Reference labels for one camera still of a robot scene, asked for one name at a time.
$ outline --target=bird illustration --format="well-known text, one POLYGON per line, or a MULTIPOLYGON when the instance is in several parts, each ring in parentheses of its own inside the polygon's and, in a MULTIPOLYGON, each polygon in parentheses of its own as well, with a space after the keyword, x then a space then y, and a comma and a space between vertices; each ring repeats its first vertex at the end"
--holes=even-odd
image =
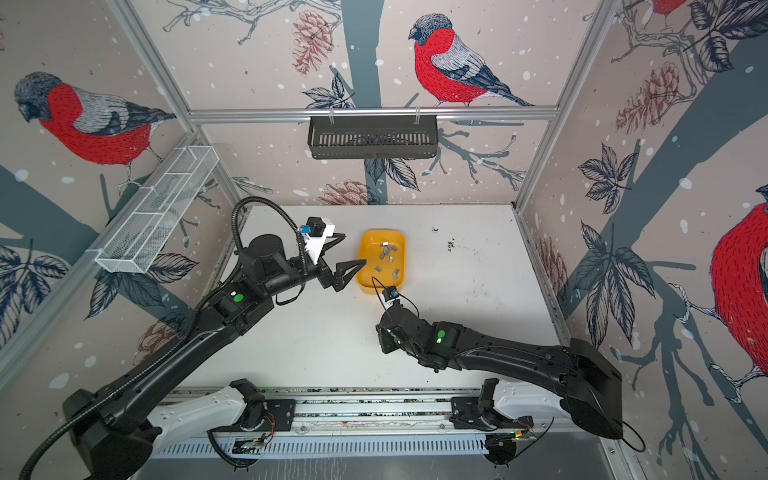
POLYGON ((65 84, 43 71, 21 79, 14 96, 27 122, 37 118, 73 154, 95 164, 125 165, 128 179, 118 186, 118 192, 128 184, 139 185, 131 180, 131 162, 144 150, 154 154, 149 145, 154 129, 176 118, 117 95, 95 94, 65 84))
POLYGON ((437 98, 435 106, 446 101, 469 105, 482 97, 507 98, 516 104, 531 106, 515 97, 491 72, 483 57, 464 45, 445 15, 422 16, 413 24, 408 38, 415 40, 416 77, 437 98))
MULTIPOLYGON (((768 185, 758 188, 768 202, 768 185)), ((741 388, 750 380, 768 376, 768 203, 759 204, 728 233, 723 235, 712 253, 712 290, 715 307, 702 308, 690 303, 682 286, 687 320, 690 309, 717 318, 730 331, 753 362, 752 369, 741 379, 732 379, 718 365, 720 372, 733 385, 736 395, 729 400, 741 403, 741 388)))

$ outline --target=wire mesh basket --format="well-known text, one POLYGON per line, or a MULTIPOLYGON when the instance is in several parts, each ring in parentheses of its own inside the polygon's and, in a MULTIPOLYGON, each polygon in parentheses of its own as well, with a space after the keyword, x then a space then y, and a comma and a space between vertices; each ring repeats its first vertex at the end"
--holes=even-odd
POLYGON ((312 117, 307 140, 312 157, 432 158, 437 155, 437 116, 312 117))
POLYGON ((176 152, 160 180, 140 190, 149 192, 96 256, 105 270, 146 273, 219 161, 207 145, 176 152))

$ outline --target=yellow tray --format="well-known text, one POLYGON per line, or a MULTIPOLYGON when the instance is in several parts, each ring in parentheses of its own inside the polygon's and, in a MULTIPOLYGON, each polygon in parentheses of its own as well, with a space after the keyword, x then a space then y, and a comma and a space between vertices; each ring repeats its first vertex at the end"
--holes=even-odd
MULTIPOLYGON (((406 279, 406 236, 396 230, 369 230, 360 239, 358 258, 368 260, 368 263, 355 277, 363 292, 376 295, 372 277, 381 280, 384 286, 394 286, 399 290, 402 282, 406 279), (384 252, 384 247, 381 246, 383 242, 389 242, 390 245, 397 248, 396 252, 389 251, 384 260, 380 258, 384 252), (397 273, 397 280, 392 278, 395 270, 400 270, 397 273)), ((376 283, 376 288, 381 292, 381 285, 376 283)))

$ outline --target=white table surface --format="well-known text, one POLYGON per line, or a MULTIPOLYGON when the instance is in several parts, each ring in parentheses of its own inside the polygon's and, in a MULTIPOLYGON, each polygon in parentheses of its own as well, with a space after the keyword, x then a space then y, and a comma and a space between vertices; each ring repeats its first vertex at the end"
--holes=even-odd
MULTIPOLYGON (((392 205, 284 207, 301 225, 327 217, 346 239, 326 253, 336 262, 357 258, 362 234, 399 230, 406 236, 406 281, 401 291, 421 317, 461 323, 491 336, 519 342, 558 343, 525 245, 506 205, 392 205), (449 251, 448 242, 454 247, 449 251)), ((297 254, 285 220, 254 207, 242 238, 274 233, 286 255, 297 254)), ((233 268, 230 259, 224 276, 233 268)), ((283 293, 286 300, 295 290, 283 293)), ((222 386, 248 378, 264 387, 478 388, 490 372, 447 369, 434 373, 403 351, 384 355, 375 325, 383 309, 353 280, 336 293, 316 280, 301 297, 275 306, 245 336, 195 370, 182 386, 222 386)))

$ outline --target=bird beak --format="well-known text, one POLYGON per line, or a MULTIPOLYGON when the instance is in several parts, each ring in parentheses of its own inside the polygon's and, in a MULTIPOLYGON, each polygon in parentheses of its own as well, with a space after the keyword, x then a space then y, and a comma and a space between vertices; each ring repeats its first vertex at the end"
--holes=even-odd
POLYGON ((29 121, 32 119, 31 112, 29 111, 29 105, 27 104, 19 104, 18 105, 18 111, 22 113, 22 117, 29 123, 29 121))

